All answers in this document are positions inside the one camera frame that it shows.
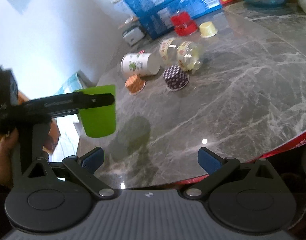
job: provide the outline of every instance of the red table edge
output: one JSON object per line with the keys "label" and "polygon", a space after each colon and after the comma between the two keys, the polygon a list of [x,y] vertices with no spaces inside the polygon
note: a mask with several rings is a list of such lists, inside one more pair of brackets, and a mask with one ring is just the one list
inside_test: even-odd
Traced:
{"label": "red table edge", "polygon": [[[259,158],[268,158],[268,157],[271,157],[271,156],[276,155],[278,153],[286,152],[286,151],[289,151],[291,149],[297,148],[297,147],[302,146],[304,144],[306,144],[306,130],[303,131],[297,137],[285,142],[284,144],[276,147],[275,149],[271,150],[270,152],[267,152],[267,153],[255,158],[255,159],[249,160],[247,162],[251,163],[254,160],[257,160]],[[203,175],[203,176],[199,176],[199,177],[195,177],[195,178],[191,178],[191,179],[181,180],[179,182],[175,182],[175,184],[177,184],[177,185],[187,185],[187,184],[197,183],[197,182],[205,179],[206,177],[208,177],[208,174]]]}

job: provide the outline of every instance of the person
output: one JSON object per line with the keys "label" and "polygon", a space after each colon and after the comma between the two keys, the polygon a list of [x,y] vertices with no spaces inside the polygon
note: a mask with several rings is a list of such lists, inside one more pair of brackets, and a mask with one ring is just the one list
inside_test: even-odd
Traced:
{"label": "person", "polygon": [[9,135],[3,136],[0,141],[0,239],[12,229],[4,212],[4,201],[13,187],[10,155],[18,142],[18,137],[18,131],[15,129]]}

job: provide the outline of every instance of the marble table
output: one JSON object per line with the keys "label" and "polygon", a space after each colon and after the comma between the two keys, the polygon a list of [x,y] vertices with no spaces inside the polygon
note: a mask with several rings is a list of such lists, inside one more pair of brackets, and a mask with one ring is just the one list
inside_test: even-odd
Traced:
{"label": "marble table", "polygon": [[[306,15],[294,4],[264,10],[238,2],[197,20],[205,21],[219,32],[187,38],[205,53],[184,89],[166,89],[165,66],[136,96],[124,87],[119,64],[100,78],[98,85],[117,86],[117,130],[105,138],[82,134],[77,155],[101,146],[105,162],[94,175],[111,187],[204,175],[202,146],[244,162],[306,130]],[[142,49],[152,52],[158,43]]]}

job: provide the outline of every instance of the metal screw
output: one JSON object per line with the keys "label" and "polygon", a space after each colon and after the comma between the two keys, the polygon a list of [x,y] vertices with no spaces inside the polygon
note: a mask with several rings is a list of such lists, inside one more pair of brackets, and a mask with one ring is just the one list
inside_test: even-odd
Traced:
{"label": "metal screw", "polygon": [[190,197],[197,197],[202,194],[202,191],[198,188],[190,188],[186,191],[186,194]]}
{"label": "metal screw", "polygon": [[100,196],[102,197],[111,197],[114,195],[114,190],[111,188],[104,188],[99,191]]}

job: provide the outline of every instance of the white paper cup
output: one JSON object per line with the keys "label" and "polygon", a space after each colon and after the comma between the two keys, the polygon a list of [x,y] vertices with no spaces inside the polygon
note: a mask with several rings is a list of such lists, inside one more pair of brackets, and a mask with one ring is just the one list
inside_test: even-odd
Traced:
{"label": "white paper cup", "polygon": [[121,62],[121,71],[125,78],[133,75],[151,76],[160,70],[160,59],[152,53],[126,54]]}

